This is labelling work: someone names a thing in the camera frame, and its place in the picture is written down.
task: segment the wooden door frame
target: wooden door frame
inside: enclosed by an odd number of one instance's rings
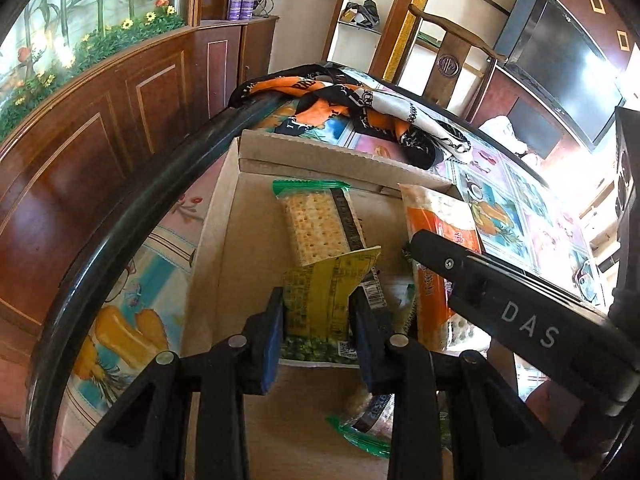
[[[424,9],[427,0],[394,0],[386,19],[382,38],[369,67],[372,76],[391,81],[400,65],[402,52],[409,41],[417,19],[409,10],[409,4]]]

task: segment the box flap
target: box flap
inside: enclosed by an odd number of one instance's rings
[[[452,187],[449,180],[396,160],[316,140],[260,130],[245,130],[242,133],[239,156],[241,160],[256,160],[279,166],[280,170],[286,166],[341,176],[352,184],[354,181],[369,182],[391,189],[399,189],[398,184],[417,184],[442,193]]]

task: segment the cable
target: cable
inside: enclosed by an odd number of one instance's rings
[[[268,18],[275,8],[275,3],[273,2],[273,0],[255,1],[256,6],[254,8],[254,16],[258,16],[259,18]]]

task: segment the green plant painting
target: green plant painting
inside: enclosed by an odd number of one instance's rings
[[[169,0],[126,0],[126,10],[110,12],[107,2],[31,0],[25,7],[21,22],[14,25],[24,29],[24,43],[14,50],[15,61],[6,59],[4,43],[0,52],[5,68],[0,70],[0,141],[75,76],[131,45],[184,25]],[[110,23],[119,12],[126,18]],[[79,16],[82,23],[92,25],[82,36],[82,27],[76,23],[73,28]],[[79,38],[74,45],[73,34]]]

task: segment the spray can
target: spray can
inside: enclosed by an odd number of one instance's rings
[[[242,0],[240,9],[241,20],[250,20],[254,16],[254,3],[255,0]]]
[[[242,0],[229,0],[229,10],[226,18],[233,21],[239,20],[241,7]]]

